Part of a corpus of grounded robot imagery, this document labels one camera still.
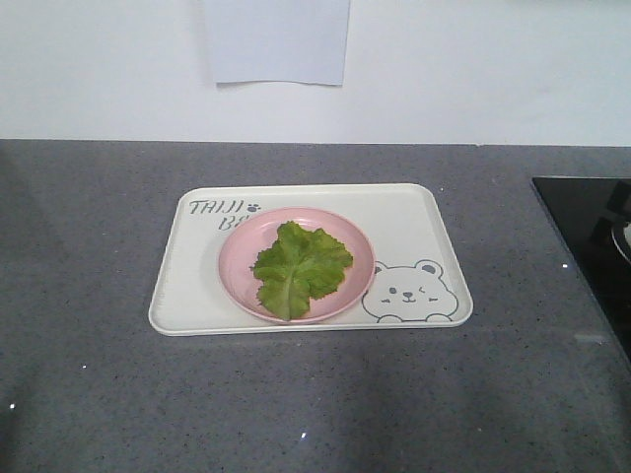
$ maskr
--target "induction cooktop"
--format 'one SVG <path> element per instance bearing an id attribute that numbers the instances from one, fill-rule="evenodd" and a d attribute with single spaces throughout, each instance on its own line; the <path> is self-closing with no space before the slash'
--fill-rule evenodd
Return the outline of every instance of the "induction cooktop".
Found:
<path id="1" fill-rule="evenodd" d="M 631 220 L 631 178 L 532 181 L 631 359 L 631 263 L 614 239 Z"/>

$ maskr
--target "gray countertop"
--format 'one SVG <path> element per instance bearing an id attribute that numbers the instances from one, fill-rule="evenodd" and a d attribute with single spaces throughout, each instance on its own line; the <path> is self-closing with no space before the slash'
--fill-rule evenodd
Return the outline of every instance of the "gray countertop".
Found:
<path id="1" fill-rule="evenodd" d="M 0 142 L 0 471 L 631 471 L 629 363 L 531 184 L 630 173 L 613 148 Z M 434 193 L 464 325 L 150 326 L 183 193 L 364 182 Z"/>

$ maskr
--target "white tray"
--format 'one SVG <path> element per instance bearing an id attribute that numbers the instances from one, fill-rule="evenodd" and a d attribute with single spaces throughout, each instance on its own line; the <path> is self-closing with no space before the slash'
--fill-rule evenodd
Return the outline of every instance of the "white tray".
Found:
<path id="1" fill-rule="evenodd" d="M 355 223 L 373 244 L 379 272 L 359 304 L 328 320 L 274 324 L 232 302 L 220 283 L 217 257 L 239 222 L 262 210 L 299 206 Z M 430 328 L 460 325 L 472 310 L 434 196 L 420 185 L 219 187 L 191 190 L 179 200 L 149 321 L 165 335 Z"/>

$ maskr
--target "bear illustration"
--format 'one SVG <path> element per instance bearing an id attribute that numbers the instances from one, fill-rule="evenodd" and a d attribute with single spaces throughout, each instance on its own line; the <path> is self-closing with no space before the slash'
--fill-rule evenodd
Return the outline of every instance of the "bear illustration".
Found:
<path id="1" fill-rule="evenodd" d="M 362 306 L 377 322 L 449 322 L 456 312 L 457 298 L 441 279 L 443 268 L 435 261 L 394 267 L 377 261 L 375 273 Z"/>

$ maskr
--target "paper sheet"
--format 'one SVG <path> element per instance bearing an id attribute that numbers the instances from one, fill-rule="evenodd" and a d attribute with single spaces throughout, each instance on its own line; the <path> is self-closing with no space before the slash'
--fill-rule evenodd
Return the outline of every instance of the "paper sheet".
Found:
<path id="1" fill-rule="evenodd" d="M 205 0 L 217 83 L 342 85 L 350 0 Z"/>

